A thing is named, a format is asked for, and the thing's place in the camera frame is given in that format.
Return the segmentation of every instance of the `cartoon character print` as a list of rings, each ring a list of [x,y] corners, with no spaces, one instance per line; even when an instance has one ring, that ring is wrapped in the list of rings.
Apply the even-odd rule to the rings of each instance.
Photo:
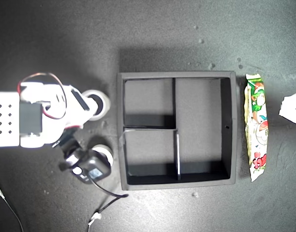
[[[262,121],[256,128],[256,139],[262,145],[267,145],[268,140],[268,121]]]
[[[263,83],[257,82],[251,86],[252,100],[252,118],[254,124],[260,124],[261,121],[267,120],[265,107],[265,95]]]
[[[254,164],[255,171],[265,169],[265,166],[266,166],[266,154],[263,155],[263,157],[261,157],[260,152],[255,152],[254,153],[253,164]]]

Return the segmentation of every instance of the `black cable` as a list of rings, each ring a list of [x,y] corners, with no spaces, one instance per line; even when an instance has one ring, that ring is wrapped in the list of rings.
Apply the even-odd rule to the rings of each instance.
[[[19,225],[20,225],[21,232],[24,232],[24,231],[23,231],[23,227],[22,227],[22,224],[21,224],[21,221],[20,221],[19,217],[18,217],[18,216],[17,216],[17,214],[14,212],[14,210],[11,208],[11,206],[8,204],[8,202],[6,201],[6,199],[3,199],[3,200],[6,202],[7,206],[10,208],[10,210],[12,211],[12,213],[15,215],[15,217],[16,217],[16,219],[17,219],[17,221],[19,222]]]
[[[100,190],[102,190],[102,191],[105,192],[106,194],[115,197],[115,199],[113,199],[110,203],[108,203],[108,204],[105,205],[103,208],[101,208],[101,209],[99,209],[99,210],[96,211],[96,212],[99,213],[99,214],[100,214],[102,211],[104,211],[107,207],[109,207],[111,204],[113,204],[114,202],[116,202],[117,200],[119,200],[119,199],[121,199],[121,198],[126,198],[126,197],[129,196],[128,194],[123,194],[123,195],[117,195],[117,194],[114,194],[114,193],[112,193],[112,192],[110,192],[110,191],[104,189],[104,188],[101,187],[99,184],[97,184],[97,183],[91,178],[91,176],[90,176],[89,174],[87,174],[87,177],[89,178],[89,180],[91,181],[91,183],[92,183],[95,187],[99,188]]]

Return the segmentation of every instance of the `wire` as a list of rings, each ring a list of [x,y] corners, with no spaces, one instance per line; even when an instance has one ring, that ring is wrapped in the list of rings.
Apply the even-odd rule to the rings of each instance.
[[[11,206],[8,204],[7,200],[5,199],[5,196],[2,192],[2,190],[0,189],[0,197],[5,201],[5,203],[7,204],[7,206],[10,208],[10,210],[12,211],[12,213],[15,215],[17,221],[19,222],[19,225],[20,225],[20,228],[21,228],[21,232],[23,232],[23,227],[22,227],[22,224],[21,224],[21,221],[19,219],[19,217],[17,216],[17,214],[14,212],[14,210],[11,208]]]
[[[49,117],[51,119],[55,119],[55,120],[59,120],[59,119],[64,118],[64,116],[66,115],[66,109],[67,109],[66,94],[65,94],[65,91],[64,91],[62,82],[59,80],[59,78],[56,75],[54,75],[54,74],[52,74],[50,72],[38,72],[38,73],[32,74],[30,76],[27,76],[27,77],[23,78],[18,83],[18,85],[17,85],[17,92],[18,92],[18,94],[19,95],[21,94],[21,88],[20,88],[21,87],[21,84],[23,82],[27,81],[28,79],[31,79],[31,78],[36,77],[36,76],[51,76],[51,77],[53,77],[57,81],[57,83],[59,84],[59,86],[61,87],[61,90],[62,90],[63,95],[64,95],[64,99],[65,99],[65,111],[64,111],[64,114],[61,117],[54,117],[54,116],[49,115],[44,108],[43,108],[43,114],[46,115],[47,117]]]
[[[105,210],[108,206],[110,206],[112,203],[114,203],[115,201],[121,199],[121,198],[126,198],[128,197],[129,195],[128,194],[123,194],[123,195],[117,195],[117,194],[114,194],[106,189],[104,189],[102,186],[100,186],[99,184],[97,184],[89,174],[87,174],[87,177],[89,178],[89,180],[92,182],[92,184],[99,188],[100,190],[102,190],[103,192],[105,192],[106,194],[110,195],[110,196],[113,196],[115,197],[115,199],[113,199],[110,203],[108,203],[106,206],[104,206],[102,209],[100,210],[97,210],[98,213],[101,213],[103,210]]]
[[[4,201],[6,202],[7,206],[10,208],[10,210],[12,211],[12,213],[15,215],[17,221],[19,222],[19,225],[20,225],[20,228],[21,228],[21,232],[24,232],[19,217],[18,217],[17,214],[14,212],[14,210],[11,208],[11,206],[8,204],[8,202],[6,201],[6,199],[4,199]]]
[[[110,195],[110,196],[113,196],[115,197],[115,199],[113,199],[111,202],[109,202],[107,205],[105,205],[104,207],[102,207],[101,209],[99,210],[96,210],[94,214],[101,214],[101,212],[103,212],[107,207],[109,207],[110,205],[112,205],[114,202],[118,201],[119,199],[121,198],[126,198],[128,197],[129,195],[128,194],[123,194],[123,195],[118,195],[118,194],[114,194],[106,189],[104,189],[102,186],[100,186],[99,184],[97,184],[89,174],[87,174],[87,177],[88,179],[91,181],[91,183],[99,188],[100,190],[102,190],[103,192],[105,192],[106,194]],[[90,227],[91,227],[91,224],[93,223],[93,221],[95,220],[92,216],[91,218],[92,221],[90,221],[90,223],[88,224],[88,232],[90,232]]]

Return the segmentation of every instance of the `white cable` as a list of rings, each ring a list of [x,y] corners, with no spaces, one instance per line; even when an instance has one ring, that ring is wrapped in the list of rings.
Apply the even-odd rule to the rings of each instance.
[[[11,208],[11,206],[8,204],[8,202],[7,202],[7,200],[5,199],[5,196],[4,196],[4,194],[3,194],[3,192],[2,192],[1,189],[0,189],[0,197],[2,197],[2,199],[5,201],[5,203],[7,204],[7,206],[8,206],[8,207],[10,208],[10,210],[12,211],[12,213],[15,215],[17,221],[19,222],[19,225],[20,225],[20,228],[21,228],[21,232],[24,232],[19,217],[18,217],[17,214],[14,212],[14,210]]]

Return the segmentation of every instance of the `white paper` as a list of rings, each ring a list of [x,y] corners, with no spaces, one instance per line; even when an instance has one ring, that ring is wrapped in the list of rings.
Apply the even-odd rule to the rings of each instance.
[[[296,123],[296,94],[290,97],[284,97],[279,115]]]

